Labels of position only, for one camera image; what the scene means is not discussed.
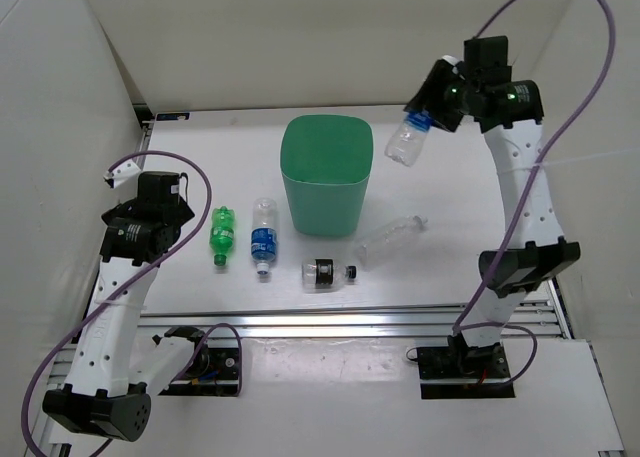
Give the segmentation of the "clear crushed plastic bottle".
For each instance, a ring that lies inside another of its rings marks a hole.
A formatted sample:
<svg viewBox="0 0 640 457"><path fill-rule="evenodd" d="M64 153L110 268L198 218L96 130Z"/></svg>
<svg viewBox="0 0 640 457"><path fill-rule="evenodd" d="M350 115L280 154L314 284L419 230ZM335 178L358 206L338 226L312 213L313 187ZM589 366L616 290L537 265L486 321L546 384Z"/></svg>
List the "clear crushed plastic bottle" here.
<svg viewBox="0 0 640 457"><path fill-rule="evenodd" d="M355 255L367 268L383 264L410 246L427 230L428 219L420 215L397 218L362 237Z"/></svg>

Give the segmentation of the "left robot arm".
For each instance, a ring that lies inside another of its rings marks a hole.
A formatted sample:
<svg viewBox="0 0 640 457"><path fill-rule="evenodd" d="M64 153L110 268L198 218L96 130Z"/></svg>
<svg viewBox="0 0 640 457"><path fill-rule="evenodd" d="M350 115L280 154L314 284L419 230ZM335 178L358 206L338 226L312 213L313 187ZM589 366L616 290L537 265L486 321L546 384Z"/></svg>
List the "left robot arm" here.
<svg viewBox="0 0 640 457"><path fill-rule="evenodd" d="M179 195L166 202L139 197L104 214L98 287L90 308L98 316L82 332L71 370L59 390L45 394L43 410L73 433L134 442L150 417L151 399L183 372L206 372L210 354L175 335L156 341L130 363L144 300L158 273L153 261L178 240L194 216Z"/></svg>

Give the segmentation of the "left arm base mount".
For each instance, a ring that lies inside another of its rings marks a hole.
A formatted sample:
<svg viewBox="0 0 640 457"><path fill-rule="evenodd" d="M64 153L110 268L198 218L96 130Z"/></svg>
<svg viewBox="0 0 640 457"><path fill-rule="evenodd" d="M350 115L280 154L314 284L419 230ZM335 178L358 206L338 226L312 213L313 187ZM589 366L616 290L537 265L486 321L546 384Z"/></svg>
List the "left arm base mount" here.
<svg viewBox="0 0 640 457"><path fill-rule="evenodd" d="M234 347L215 347L209 336L225 329L235 339ZM164 338L182 338L196 350L189 366L160 392L163 396L239 397L243 387L243 348L238 330L231 324L218 323L203 331L193 326L171 327Z"/></svg>

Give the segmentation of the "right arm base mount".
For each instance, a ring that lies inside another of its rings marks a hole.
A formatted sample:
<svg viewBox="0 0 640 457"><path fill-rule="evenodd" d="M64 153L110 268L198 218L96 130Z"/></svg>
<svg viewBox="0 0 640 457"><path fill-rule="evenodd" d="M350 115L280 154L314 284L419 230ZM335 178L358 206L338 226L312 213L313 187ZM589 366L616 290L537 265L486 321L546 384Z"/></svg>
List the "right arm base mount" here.
<svg viewBox="0 0 640 457"><path fill-rule="evenodd" d="M449 337L446 346L413 347L406 359L418 367L423 400L511 399L514 385L504 346L470 348Z"/></svg>

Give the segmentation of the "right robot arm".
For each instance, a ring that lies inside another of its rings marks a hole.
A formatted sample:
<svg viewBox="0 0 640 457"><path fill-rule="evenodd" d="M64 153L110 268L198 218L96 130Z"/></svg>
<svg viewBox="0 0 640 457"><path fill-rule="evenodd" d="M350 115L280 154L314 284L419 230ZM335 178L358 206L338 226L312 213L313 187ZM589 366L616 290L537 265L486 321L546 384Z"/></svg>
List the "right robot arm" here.
<svg viewBox="0 0 640 457"><path fill-rule="evenodd" d="M471 117L498 177L505 235L498 249L481 253L481 283L449 340L450 367L470 377L499 346L502 330L521 302L576 262L580 246L565 237L538 160L544 113L533 81L512 81L504 62L473 77L464 73L462 61L445 55L434 63L406 111L448 132Z"/></svg>

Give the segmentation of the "green soda bottle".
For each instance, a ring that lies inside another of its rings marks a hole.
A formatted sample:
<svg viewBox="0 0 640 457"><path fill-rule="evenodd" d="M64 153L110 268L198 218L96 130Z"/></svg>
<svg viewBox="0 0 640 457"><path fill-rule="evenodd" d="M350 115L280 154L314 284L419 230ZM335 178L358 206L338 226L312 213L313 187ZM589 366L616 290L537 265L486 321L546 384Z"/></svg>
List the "green soda bottle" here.
<svg viewBox="0 0 640 457"><path fill-rule="evenodd" d="M235 241L235 212L222 206L215 208L211 216L209 246L213 252L213 264L223 268L227 265Z"/></svg>

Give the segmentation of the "clear bottle blue label white cap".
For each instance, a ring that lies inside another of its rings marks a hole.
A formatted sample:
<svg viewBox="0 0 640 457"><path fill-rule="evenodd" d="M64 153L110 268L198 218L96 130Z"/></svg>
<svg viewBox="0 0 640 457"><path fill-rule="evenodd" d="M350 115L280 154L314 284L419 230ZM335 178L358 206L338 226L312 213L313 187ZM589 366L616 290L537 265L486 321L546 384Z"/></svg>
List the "clear bottle blue label white cap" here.
<svg viewBox="0 0 640 457"><path fill-rule="evenodd" d="M432 119L428 112L407 112L389 139L385 156L405 167L412 167L421 154L431 126Z"/></svg>

